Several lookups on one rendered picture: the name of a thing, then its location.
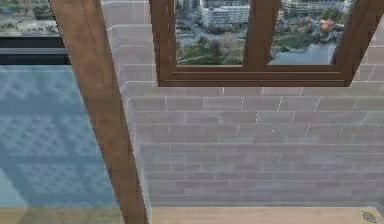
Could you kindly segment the brown framed window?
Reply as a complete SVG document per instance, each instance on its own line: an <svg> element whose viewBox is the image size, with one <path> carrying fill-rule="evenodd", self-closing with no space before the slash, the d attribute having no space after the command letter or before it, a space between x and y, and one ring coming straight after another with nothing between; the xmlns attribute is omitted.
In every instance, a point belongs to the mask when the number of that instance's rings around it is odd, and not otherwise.
<svg viewBox="0 0 384 224"><path fill-rule="evenodd" d="M280 0L251 0L240 65L178 65L174 0L149 0L160 87L348 87L384 15L384 0L357 0L328 65L268 63Z"/></svg>

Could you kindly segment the black framed window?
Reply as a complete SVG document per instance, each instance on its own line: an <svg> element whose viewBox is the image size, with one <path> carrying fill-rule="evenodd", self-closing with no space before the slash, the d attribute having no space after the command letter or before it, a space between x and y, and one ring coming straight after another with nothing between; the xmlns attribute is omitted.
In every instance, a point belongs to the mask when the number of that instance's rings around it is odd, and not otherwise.
<svg viewBox="0 0 384 224"><path fill-rule="evenodd" d="M50 0L0 0L0 65L69 65Z"/></svg>

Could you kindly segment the brown wooden door frame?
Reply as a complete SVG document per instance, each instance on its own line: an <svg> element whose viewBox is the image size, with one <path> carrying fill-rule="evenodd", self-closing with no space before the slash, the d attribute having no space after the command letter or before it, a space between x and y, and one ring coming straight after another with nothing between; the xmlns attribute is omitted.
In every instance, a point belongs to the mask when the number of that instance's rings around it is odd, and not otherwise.
<svg viewBox="0 0 384 224"><path fill-rule="evenodd" d="M125 224L149 224L100 0L49 0Z"/></svg>

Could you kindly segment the small green grey object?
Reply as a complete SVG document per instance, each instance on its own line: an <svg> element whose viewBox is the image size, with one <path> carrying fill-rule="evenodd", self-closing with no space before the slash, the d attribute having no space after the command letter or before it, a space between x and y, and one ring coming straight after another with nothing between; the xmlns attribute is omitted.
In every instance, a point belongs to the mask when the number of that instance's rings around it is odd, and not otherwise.
<svg viewBox="0 0 384 224"><path fill-rule="evenodd" d="M362 212L363 219L370 223L377 223L377 219L373 213L370 213L368 211Z"/></svg>

